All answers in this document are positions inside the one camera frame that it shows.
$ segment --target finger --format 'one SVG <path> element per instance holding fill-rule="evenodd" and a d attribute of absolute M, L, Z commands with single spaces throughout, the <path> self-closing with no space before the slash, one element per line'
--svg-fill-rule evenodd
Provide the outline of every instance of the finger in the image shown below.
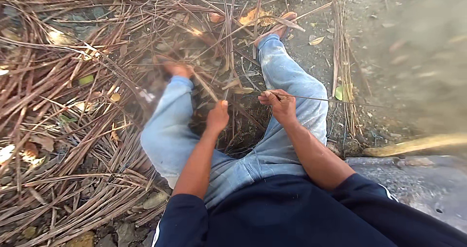
<path fill-rule="evenodd" d="M 264 94 L 268 97 L 269 102 L 271 103 L 272 106 L 277 106 L 281 104 L 277 96 L 271 93 L 269 90 L 266 90 Z"/>

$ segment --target stone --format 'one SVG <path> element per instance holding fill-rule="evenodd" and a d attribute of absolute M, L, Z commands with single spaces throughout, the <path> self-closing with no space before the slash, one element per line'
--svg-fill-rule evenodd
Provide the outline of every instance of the stone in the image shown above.
<path fill-rule="evenodd" d="M 162 192 L 153 192 L 149 195 L 148 199 L 143 203 L 143 208 L 145 210 L 155 208 L 159 206 L 162 202 L 165 202 L 169 196 Z"/>
<path fill-rule="evenodd" d="M 128 247 L 135 239 L 135 225 L 133 223 L 122 223 L 117 229 L 118 247 Z"/>
<path fill-rule="evenodd" d="M 3 186 L 8 185 L 12 180 L 13 178 L 11 176 L 5 176 L 0 180 L 0 184 Z"/>
<path fill-rule="evenodd" d="M 94 247 L 94 232 L 89 231 L 72 238 L 66 247 Z"/>
<path fill-rule="evenodd" d="M 96 247 L 117 247 L 112 240 L 112 235 L 107 234 L 104 238 L 101 238 L 97 243 Z"/>
<path fill-rule="evenodd" d="M 150 231 L 148 233 L 148 236 L 143 241 L 143 246 L 144 247 L 151 247 L 152 246 L 152 241 L 154 239 L 154 235 L 155 235 L 155 231 Z"/>
<path fill-rule="evenodd" d="M 24 231 L 22 232 L 24 238 L 34 238 L 34 236 L 36 235 L 36 230 L 37 230 L 37 227 L 28 227 L 26 229 L 24 229 Z"/>

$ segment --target fallen leaf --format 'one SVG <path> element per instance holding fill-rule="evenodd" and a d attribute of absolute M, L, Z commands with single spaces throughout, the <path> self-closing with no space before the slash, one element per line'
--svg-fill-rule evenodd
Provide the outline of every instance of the fallen leaf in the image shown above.
<path fill-rule="evenodd" d="M 319 43 L 321 43 L 323 40 L 324 40 L 324 36 L 323 37 L 318 37 L 317 39 L 315 39 L 313 41 L 310 41 L 309 44 L 310 44 L 310 46 L 316 46 Z"/>
<path fill-rule="evenodd" d="M 34 143 L 41 144 L 42 148 L 49 152 L 54 151 L 54 140 L 51 137 L 31 135 L 30 140 Z"/>
<path fill-rule="evenodd" d="M 24 153 L 23 153 L 23 160 L 25 161 L 32 161 L 35 160 L 39 155 L 39 151 L 34 143 L 27 141 L 24 143 Z"/>
<path fill-rule="evenodd" d="M 13 154 L 14 149 L 15 145 L 8 145 L 0 149 L 0 164 L 2 164 L 10 158 L 10 156 Z"/>
<path fill-rule="evenodd" d="M 253 10 L 249 11 L 248 14 L 246 16 L 243 16 L 241 17 L 238 22 L 241 23 L 242 25 L 246 25 L 248 24 L 249 22 L 252 22 L 255 18 L 255 14 L 256 14 L 256 8 L 254 8 Z M 264 11 L 260 8 L 260 13 L 259 13 L 259 16 L 265 16 L 265 15 L 274 15 L 273 12 L 271 11 Z M 268 25 L 273 25 L 273 24 L 276 24 L 277 21 L 274 20 L 273 18 L 269 18 L 269 17 L 266 17 L 266 18 L 263 18 L 261 20 L 258 20 L 256 21 L 257 24 L 259 24 L 260 26 L 268 26 Z"/>
<path fill-rule="evenodd" d="M 254 91 L 253 88 L 246 88 L 246 87 L 244 87 L 243 89 L 234 89 L 233 90 L 233 92 L 235 94 L 250 94 L 253 91 Z"/>
<path fill-rule="evenodd" d="M 209 18 L 209 21 L 211 21 L 212 23 L 219 23 L 219 22 L 223 22 L 225 20 L 225 16 L 220 15 L 220 14 L 215 13 L 215 12 L 208 13 L 207 17 Z"/>
<path fill-rule="evenodd" d="M 88 75 L 86 77 L 81 77 L 78 80 L 78 83 L 79 83 L 80 86 L 82 86 L 82 85 L 91 83 L 92 81 L 94 81 L 94 76 L 93 75 Z"/>
<path fill-rule="evenodd" d="M 127 50 L 128 47 L 126 46 L 126 44 L 120 47 L 120 58 L 123 58 L 126 55 Z"/>
<path fill-rule="evenodd" d="M 337 100 L 342 101 L 342 99 L 343 99 L 343 93 L 342 92 L 343 92 L 343 87 L 342 87 L 342 85 L 340 85 L 340 86 L 338 86 L 336 88 L 336 92 L 334 94 L 334 96 L 337 98 Z"/>
<path fill-rule="evenodd" d="M 110 96 L 110 100 L 114 101 L 114 102 L 117 102 L 120 100 L 120 94 L 118 93 L 114 93 Z"/>

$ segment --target light blue jeans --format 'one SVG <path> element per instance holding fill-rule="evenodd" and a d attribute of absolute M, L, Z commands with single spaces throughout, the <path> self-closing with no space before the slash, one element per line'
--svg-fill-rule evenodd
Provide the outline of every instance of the light blue jeans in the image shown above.
<path fill-rule="evenodd" d="M 279 36 L 267 36 L 258 49 L 268 89 L 327 99 L 324 85 L 290 58 Z M 190 80 L 173 77 L 141 135 L 144 151 L 171 188 L 199 141 L 188 128 L 193 114 L 192 89 Z M 324 144 L 327 110 L 326 101 L 296 98 L 296 116 L 300 123 Z M 306 176 L 285 130 L 272 117 L 264 138 L 242 159 L 233 159 L 214 150 L 206 207 L 215 206 L 227 195 L 255 181 L 279 174 Z"/>

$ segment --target gray stone surface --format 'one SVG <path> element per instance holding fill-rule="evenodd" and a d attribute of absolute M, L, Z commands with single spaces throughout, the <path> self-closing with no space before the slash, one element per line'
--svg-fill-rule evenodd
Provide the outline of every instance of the gray stone surface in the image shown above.
<path fill-rule="evenodd" d="M 400 202 L 467 232 L 467 162 L 452 156 L 347 158 Z"/>

